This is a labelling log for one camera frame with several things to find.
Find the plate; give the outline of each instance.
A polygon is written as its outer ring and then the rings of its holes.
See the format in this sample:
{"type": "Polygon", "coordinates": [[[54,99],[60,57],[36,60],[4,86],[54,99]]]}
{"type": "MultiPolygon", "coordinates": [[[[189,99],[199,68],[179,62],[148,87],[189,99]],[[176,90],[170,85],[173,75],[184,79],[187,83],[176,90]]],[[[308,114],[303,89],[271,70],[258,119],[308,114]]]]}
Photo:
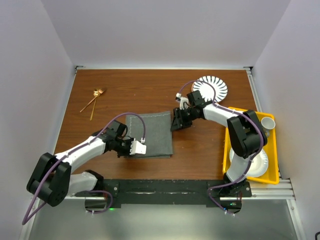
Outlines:
{"type": "MultiPolygon", "coordinates": [[[[235,151],[231,148],[229,153],[230,162],[232,162],[232,158],[234,157],[235,151]]],[[[268,156],[265,150],[261,150],[261,152],[254,157],[253,162],[251,163],[250,169],[247,172],[248,177],[258,178],[266,173],[269,166],[268,156]]]]}
{"type": "Polygon", "coordinates": [[[224,81],[216,76],[200,77],[192,84],[192,91],[199,90],[205,101],[213,100],[214,90],[207,83],[215,89],[215,103],[219,103],[226,98],[228,94],[228,87],[224,81]]]}

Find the white backdrop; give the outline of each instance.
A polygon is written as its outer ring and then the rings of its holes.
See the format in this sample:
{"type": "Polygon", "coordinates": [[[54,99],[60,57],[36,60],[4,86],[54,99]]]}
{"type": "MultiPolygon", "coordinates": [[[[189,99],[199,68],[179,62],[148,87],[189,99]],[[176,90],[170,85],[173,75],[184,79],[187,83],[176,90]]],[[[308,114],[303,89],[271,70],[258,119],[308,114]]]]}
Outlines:
{"type": "Polygon", "coordinates": [[[16,240],[41,154],[53,151],[73,65],[40,0],[0,1],[0,238],[16,240]]]}
{"type": "Polygon", "coordinates": [[[74,65],[253,66],[290,0],[42,0],[74,65]]]}
{"type": "Polygon", "coordinates": [[[320,2],[292,0],[253,68],[262,109],[275,116],[278,157],[307,239],[320,231],[320,2]]]}

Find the gray towel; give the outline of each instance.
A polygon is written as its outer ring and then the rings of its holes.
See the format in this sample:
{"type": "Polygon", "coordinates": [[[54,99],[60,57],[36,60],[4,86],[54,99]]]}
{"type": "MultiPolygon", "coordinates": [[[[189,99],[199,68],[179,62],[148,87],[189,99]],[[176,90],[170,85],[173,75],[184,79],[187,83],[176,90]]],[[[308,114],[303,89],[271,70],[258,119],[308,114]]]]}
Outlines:
{"type": "MultiPolygon", "coordinates": [[[[170,158],[174,153],[172,146],[171,115],[170,111],[159,113],[140,114],[145,122],[146,153],[136,154],[134,158],[170,158]]],[[[143,135],[143,125],[136,116],[127,115],[125,124],[128,127],[127,135],[140,141],[143,135]]]]}

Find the cup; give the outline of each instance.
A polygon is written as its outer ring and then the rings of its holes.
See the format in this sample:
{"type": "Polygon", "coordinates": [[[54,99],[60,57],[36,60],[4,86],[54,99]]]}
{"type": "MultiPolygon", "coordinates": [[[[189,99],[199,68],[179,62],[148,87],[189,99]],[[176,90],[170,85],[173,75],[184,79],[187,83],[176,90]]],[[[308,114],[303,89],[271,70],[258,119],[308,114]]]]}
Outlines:
{"type": "Polygon", "coordinates": [[[271,117],[265,116],[261,119],[261,125],[265,132],[266,137],[270,137],[270,130],[276,127],[276,122],[271,117]]]}

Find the brown tabletop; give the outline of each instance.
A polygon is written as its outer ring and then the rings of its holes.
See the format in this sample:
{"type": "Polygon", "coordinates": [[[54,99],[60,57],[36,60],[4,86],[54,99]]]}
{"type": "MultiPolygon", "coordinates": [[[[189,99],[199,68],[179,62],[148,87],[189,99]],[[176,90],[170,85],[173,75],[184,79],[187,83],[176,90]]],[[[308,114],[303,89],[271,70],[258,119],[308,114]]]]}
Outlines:
{"type": "MultiPolygon", "coordinates": [[[[55,153],[85,141],[118,114],[172,112],[179,106],[175,96],[181,86],[207,75],[227,84],[228,94],[221,105],[256,110],[245,70],[78,70],[55,153]],[[95,88],[107,90],[98,98],[89,121],[93,105],[80,110],[93,98],[95,88]]],[[[184,95],[189,92],[191,84],[183,91],[184,95]]],[[[125,117],[118,120],[126,123],[125,117]]],[[[91,169],[106,179],[221,179],[225,128],[203,119],[193,125],[173,132],[171,158],[117,158],[112,151],[91,159],[74,173],[91,169]]]]}

